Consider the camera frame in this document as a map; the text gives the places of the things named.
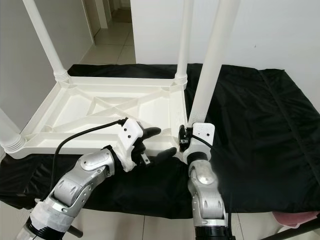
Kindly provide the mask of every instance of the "pink cloth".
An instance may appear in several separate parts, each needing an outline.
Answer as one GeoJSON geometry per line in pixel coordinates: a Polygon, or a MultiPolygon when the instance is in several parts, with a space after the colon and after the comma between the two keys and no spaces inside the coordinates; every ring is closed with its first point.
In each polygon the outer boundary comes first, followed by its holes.
{"type": "Polygon", "coordinates": [[[316,219],[317,215],[320,212],[319,211],[308,211],[308,212],[300,212],[300,213],[284,213],[284,212],[273,211],[272,213],[273,213],[275,220],[279,224],[296,229],[301,224],[304,224],[304,223],[309,222],[313,219],[316,219]]]}

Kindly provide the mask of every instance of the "white wall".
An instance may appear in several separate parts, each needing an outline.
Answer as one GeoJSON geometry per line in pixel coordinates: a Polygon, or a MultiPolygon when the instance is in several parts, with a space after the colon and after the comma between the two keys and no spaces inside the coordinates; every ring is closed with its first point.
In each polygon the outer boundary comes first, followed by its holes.
{"type": "MultiPolygon", "coordinates": [[[[81,0],[37,0],[66,69],[93,44],[81,0]]],[[[22,0],[0,1],[0,108],[20,128],[55,84],[52,68],[22,0]]]]}
{"type": "Polygon", "coordinates": [[[84,6],[86,8],[86,13],[88,16],[88,21],[91,27],[92,35],[94,36],[101,28],[96,1],[84,0],[84,6]]]}
{"type": "MultiPolygon", "coordinates": [[[[217,0],[195,0],[190,63],[202,63],[217,0]]],[[[136,62],[176,64],[183,0],[131,0],[136,62]]],[[[285,69],[320,111],[320,1],[242,0],[225,64],[285,69]]]]}
{"type": "Polygon", "coordinates": [[[109,0],[102,0],[102,2],[103,2],[103,9],[104,9],[106,21],[110,22],[112,20],[111,13],[113,11],[113,10],[111,10],[111,7],[110,7],[110,2],[112,2],[112,1],[109,2],[109,0]]]}

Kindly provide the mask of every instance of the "doorway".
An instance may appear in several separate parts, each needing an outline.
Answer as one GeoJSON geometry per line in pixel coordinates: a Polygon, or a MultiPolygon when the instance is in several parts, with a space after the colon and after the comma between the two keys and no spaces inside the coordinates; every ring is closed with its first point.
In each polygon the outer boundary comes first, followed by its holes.
{"type": "Polygon", "coordinates": [[[83,0],[94,45],[82,64],[135,64],[130,0],[83,0]]]}

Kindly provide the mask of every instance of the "black cloth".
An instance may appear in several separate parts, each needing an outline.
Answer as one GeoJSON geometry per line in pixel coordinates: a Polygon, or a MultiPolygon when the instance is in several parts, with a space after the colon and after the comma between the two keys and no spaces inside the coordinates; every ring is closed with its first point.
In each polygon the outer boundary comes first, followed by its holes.
{"type": "MultiPolygon", "coordinates": [[[[187,114],[201,64],[189,64],[187,114]]],[[[73,65],[72,76],[173,78],[176,65],[73,65]]],[[[206,121],[215,125],[211,164],[227,210],[237,213],[320,211],[320,115],[283,70],[224,65],[206,121]]],[[[61,155],[58,176],[78,155],[61,155]]],[[[50,185],[53,155],[6,156],[0,200],[32,208],[50,185]]],[[[87,209],[191,218],[188,167],[176,158],[158,166],[118,172],[99,185],[87,209]]]]}

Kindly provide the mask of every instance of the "white tape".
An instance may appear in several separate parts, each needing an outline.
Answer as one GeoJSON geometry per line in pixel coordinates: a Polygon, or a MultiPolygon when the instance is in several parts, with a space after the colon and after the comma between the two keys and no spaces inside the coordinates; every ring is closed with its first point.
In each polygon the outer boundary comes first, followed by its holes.
{"type": "Polygon", "coordinates": [[[49,227],[58,232],[65,233],[71,226],[74,217],[65,215],[40,201],[30,214],[32,225],[40,230],[49,227]]]}

